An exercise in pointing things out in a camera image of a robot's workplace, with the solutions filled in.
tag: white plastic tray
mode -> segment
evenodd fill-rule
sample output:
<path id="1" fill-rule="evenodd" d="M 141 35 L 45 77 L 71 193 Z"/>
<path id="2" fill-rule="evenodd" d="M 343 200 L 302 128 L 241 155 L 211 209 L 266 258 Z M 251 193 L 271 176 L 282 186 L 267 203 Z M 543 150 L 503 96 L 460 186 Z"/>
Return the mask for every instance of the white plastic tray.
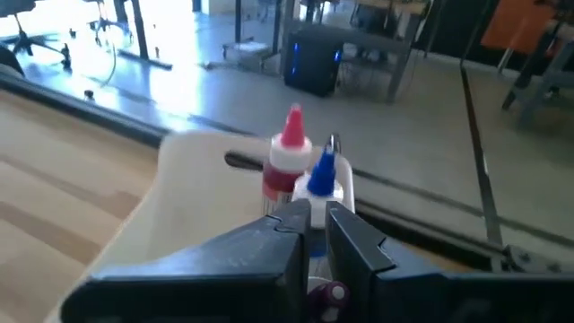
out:
<path id="1" fill-rule="evenodd" d="M 104 266 L 167 256 L 260 217 L 262 174 L 228 165 L 224 156 L 229 151 L 264 158 L 269 142 L 221 133 L 168 136 L 160 148 L 150 191 L 86 274 Z M 313 163 L 320 154 L 321 148 L 315 148 Z M 354 211 L 351 166 L 337 156 L 335 167 L 336 178 L 344 186 L 344 204 Z M 48 321 L 57 322 L 54 315 Z"/>

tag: red bottle cap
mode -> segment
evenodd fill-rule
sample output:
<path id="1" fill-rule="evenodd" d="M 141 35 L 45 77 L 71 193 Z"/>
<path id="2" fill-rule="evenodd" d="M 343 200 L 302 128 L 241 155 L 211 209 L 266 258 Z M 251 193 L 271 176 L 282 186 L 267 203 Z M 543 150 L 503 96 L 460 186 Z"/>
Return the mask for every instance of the red bottle cap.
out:
<path id="1" fill-rule="evenodd" d="M 305 130 L 303 130 L 303 113 L 299 105 L 293 105 L 285 128 L 281 133 L 281 145 L 285 147 L 302 147 L 305 144 Z"/>

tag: blue cap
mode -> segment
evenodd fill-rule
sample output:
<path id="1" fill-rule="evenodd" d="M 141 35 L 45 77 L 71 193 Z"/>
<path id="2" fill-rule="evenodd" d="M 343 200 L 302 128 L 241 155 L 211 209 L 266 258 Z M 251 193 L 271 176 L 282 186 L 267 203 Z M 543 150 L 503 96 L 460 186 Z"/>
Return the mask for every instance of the blue cap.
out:
<path id="1" fill-rule="evenodd" d="M 333 195 L 335 190 L 335 153 L 332 147 L 328 146 L 323 150 L 321 159 L 311 172 L 307 190 L 314 196 Z"/>

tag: bottle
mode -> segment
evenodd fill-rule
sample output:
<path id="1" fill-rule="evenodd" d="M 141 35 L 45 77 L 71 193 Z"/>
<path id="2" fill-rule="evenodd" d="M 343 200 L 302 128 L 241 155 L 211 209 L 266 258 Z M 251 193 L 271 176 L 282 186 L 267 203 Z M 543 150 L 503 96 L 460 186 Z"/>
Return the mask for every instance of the bottle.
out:
<path id="1" fill-rule="evenodd" d="M 311 203 L 310 255 L 312 258 L 326 254 L 325 216 L 328 201 L 343 202 L 344 190 L 335 180 L 335 152 L 328 145 L 309 175 L 304 174 L 295 182 L 292 200 L 307 198 Z"/>
<path id="2" fill-rule="evenodd" d="M 295 180 L 311 163 L 312 148 L 303 129 L 301 109 L 294 105 L 283 131 L 271 139 L 269 158 L 263 165 L 263 216 L 291 202 Z"/>

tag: orange object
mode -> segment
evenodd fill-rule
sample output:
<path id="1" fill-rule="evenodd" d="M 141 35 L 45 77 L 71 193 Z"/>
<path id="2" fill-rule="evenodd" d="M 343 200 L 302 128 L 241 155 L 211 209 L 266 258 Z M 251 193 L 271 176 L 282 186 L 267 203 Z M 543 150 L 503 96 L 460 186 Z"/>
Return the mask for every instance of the orange object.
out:
<path id="1" fill-rule="evenodd" d="M 500 0 L 481 44 L 487 48 L 510 48 L 530 54 L 555 11 L 534 0 Z"/>

